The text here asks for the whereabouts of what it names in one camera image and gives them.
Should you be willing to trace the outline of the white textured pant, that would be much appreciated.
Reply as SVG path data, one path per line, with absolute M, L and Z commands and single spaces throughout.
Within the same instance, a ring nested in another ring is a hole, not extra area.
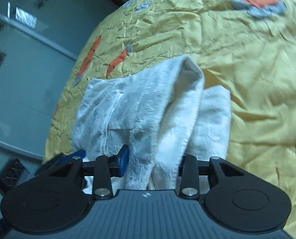
M 177 186 L 185 154 L 207 161 L 226 158 L 231 95 L 205 76 L 187 55 L 163 61 L 126 78 L 93 79 L 71 131 L 72 149 L 89 160 L 130 150 L 125 175 L 113 190 L 163 190 Z

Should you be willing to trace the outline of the white wardrobe door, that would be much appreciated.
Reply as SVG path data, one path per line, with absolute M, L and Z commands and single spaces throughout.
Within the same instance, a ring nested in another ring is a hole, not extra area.
M 42 159 L 59 96 L 110 0 L 0 0 L 0 147 Z

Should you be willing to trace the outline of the yellow orange patterned bedsheet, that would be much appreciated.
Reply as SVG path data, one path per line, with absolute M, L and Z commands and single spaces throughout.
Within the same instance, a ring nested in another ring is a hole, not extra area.
M 228 159 L 290 197 L 296 238 L 296 0 L 129 0 L 92 32 L 58 101 L 44 158 L 71 152 L 92 78 L 135 74 L 186 53 L 205 86 L 231 92 Z

